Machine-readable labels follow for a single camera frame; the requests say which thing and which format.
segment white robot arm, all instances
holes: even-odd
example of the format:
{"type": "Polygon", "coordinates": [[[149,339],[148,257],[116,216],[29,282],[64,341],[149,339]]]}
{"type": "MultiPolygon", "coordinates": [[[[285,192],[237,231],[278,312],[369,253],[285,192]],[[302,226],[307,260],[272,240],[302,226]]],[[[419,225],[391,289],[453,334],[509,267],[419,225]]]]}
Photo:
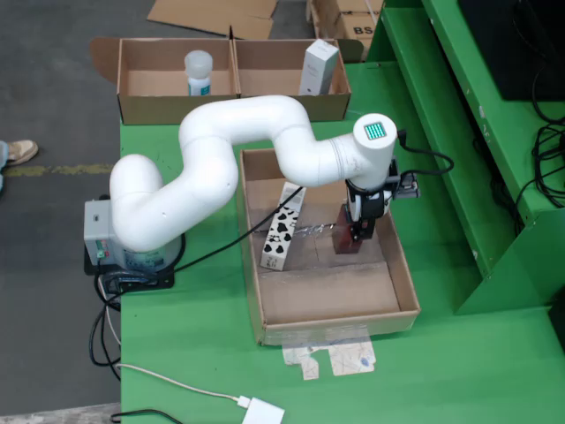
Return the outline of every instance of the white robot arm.
{"type": "Polygon", "coordinates": [[[380,114],[361,117],[353,132],[317,141],[304,107],[269,95],[212,102],[180,125],[184,162],[180,176],[162,185],[155,164],[142,155],[122,158],[111,173],[114,231],[133,252],[160,248],[224,206],[237,188],[232,146],[272,140],[282,174],[314,187],[338,180],[360,190],[385,184],[397,138],[394,122],[380,114]]]}

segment teal label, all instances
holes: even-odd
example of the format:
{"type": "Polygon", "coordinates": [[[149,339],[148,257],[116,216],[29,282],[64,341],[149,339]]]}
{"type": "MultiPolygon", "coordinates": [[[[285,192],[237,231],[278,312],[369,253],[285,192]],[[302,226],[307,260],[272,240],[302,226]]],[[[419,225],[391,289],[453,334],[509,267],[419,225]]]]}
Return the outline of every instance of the teal label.
{"type": "MultiPolygon", "coordinates": [[[[200,95],[209,95],[209,94],[210,94],[210,86],[205,86],[200,89],[200,95]]],[[[194,95],[190,84],[188,85],[188,95],[194,95]]]]}

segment white bottle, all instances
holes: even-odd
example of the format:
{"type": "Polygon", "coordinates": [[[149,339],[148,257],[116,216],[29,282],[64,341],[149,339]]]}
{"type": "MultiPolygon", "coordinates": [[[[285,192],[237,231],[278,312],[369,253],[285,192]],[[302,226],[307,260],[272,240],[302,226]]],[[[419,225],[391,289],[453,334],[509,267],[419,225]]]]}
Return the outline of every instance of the white bottle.
{"type": "Polygon", "coordinates": [[[214,59],[203,50],[193,50],[185,57],[188,95],[210,94],[210,72],[214,59]]]}

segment black monitor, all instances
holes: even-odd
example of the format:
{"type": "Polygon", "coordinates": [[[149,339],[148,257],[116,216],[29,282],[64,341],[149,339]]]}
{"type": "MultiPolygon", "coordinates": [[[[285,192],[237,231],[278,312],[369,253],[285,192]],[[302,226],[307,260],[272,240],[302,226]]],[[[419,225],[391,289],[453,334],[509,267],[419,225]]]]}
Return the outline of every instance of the black monitor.
{"type": "Polygon", "coordinates": [[[459,0],[475,42],[506,100],[565,100],[565,1],[459,0]]]}

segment person's shoe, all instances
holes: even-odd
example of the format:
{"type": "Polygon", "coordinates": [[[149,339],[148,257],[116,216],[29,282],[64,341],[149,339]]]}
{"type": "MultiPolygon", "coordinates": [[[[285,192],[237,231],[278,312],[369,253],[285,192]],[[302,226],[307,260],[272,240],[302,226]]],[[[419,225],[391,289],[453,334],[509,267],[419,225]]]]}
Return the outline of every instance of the person's shoe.
{"type": "Polygon", "coordinates": [[[8,143],[8,162],[6,166],[20,165],[37,155],[39,148],[31,140],[12,141],[8,143]]]}

